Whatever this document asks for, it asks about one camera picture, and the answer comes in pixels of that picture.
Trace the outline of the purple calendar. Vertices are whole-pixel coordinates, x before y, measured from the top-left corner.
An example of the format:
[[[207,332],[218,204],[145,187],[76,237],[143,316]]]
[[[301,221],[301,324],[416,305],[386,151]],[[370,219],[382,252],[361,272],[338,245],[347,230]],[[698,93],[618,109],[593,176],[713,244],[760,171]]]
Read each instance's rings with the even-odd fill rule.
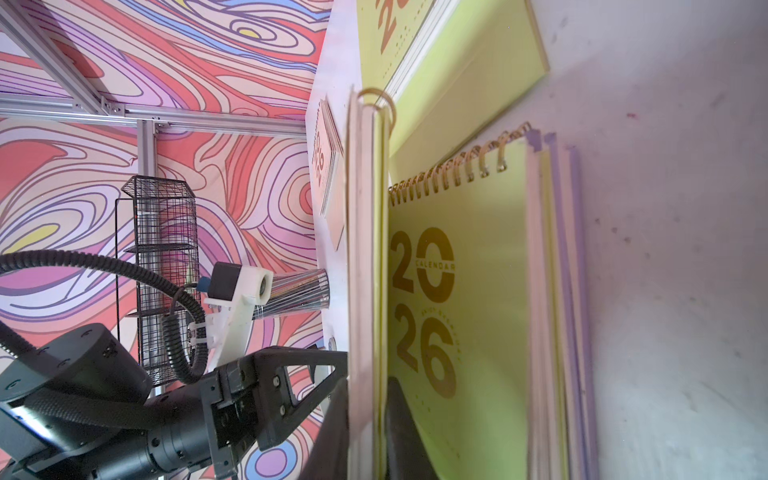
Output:
[[[598,432],[587,295],[580,155],[547,133],[548,199],[570,479],[597,479]]]

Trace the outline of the pink 2026 calendar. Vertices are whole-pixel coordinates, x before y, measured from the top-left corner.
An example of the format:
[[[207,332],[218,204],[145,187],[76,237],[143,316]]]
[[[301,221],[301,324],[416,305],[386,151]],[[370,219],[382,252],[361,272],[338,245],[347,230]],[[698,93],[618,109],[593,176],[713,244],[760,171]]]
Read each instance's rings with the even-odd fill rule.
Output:
[[[345,227],[344,150],[329,101],[319,102],[311,160],[312,183],[317,188],[315,206],[325,221],[335,251]]]

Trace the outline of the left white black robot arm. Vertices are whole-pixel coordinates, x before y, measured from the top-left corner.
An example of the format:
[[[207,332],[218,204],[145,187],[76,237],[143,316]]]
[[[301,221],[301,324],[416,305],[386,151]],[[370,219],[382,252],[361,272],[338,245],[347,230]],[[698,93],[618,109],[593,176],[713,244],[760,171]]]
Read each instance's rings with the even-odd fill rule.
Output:
[[[280,445],[346,379],[345,353],[280,346],[209,369],[200,303],[138,265],[65,250],[1,258],[6,274],[39,267],[111,273],[166,295],[161,328],[181,387],[152,398],[146,371],[101,324],[42,347],[3,327],[13,358],[1,375],[5,479],[155,479],[205,468],[234,479],[251,448]]]

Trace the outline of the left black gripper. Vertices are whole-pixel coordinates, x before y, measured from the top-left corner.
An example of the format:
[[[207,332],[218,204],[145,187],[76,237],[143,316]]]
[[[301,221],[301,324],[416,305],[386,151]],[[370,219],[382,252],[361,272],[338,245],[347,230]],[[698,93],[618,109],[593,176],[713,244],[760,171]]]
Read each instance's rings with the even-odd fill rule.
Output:
[[[332,393],[298,479],[346,480],[347,366],[342,351],[268,347],[161,395],[150,403],[160,423],[146,434],[153,469],[171,474],[211,466],[217,479],[233,478],[255,443],[260,450],[279,446]],[[402,387],[392,376],[384,421],[386,479],[438,480]]]

